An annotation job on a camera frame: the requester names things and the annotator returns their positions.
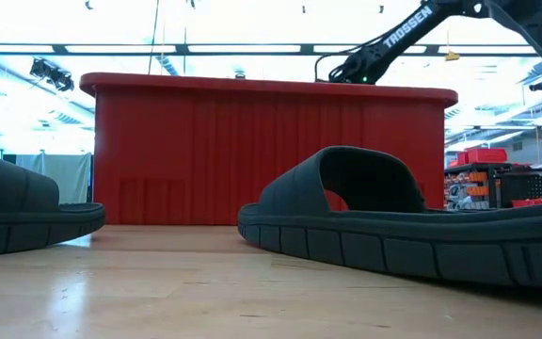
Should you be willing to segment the black rubber slide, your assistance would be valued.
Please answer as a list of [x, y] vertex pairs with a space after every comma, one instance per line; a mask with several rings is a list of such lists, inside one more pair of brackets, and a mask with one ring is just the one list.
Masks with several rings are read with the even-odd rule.
[[0, 159], [0, 254], [74, 240], [104, 222], [101, 203], [61, 203], [53, 179]]
[[542, 204], [485, 211], [429, 208], [407, 165], [330, 146], [267, 185], [238, 213], [265, 250], [374, 272], [542, 287]]

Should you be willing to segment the red plastic bin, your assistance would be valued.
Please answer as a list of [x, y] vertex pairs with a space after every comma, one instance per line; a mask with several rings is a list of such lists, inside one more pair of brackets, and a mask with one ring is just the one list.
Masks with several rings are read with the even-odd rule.
[[331, 145], [390, 153], [442, 204], [450, 89], [87, 73], [93, 198], [110, 224], [232, 225], [240, 207]]

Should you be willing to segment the small red storage bin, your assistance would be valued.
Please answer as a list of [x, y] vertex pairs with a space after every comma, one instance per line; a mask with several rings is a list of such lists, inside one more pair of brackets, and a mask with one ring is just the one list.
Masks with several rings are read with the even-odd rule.
[[507, 161], [503, 148], [468, 148], [457, 154], [456, 164], [497, 164]]

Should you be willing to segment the pale curtain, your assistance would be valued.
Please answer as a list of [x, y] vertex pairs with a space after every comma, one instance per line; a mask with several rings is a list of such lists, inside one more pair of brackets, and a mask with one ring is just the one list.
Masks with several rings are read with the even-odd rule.
[[59, 188], [61, 203], [88, 201], [88, 177], [91, 154], [18, 154], [16, 164], [53, 179]]

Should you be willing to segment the black storage shelf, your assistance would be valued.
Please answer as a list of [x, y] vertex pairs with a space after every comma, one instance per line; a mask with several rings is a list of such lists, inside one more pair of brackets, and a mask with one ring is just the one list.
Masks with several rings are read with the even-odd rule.
[[444, 171], [444, 208], [480, 211], [542, 204], [542, 165], [474, 163]]

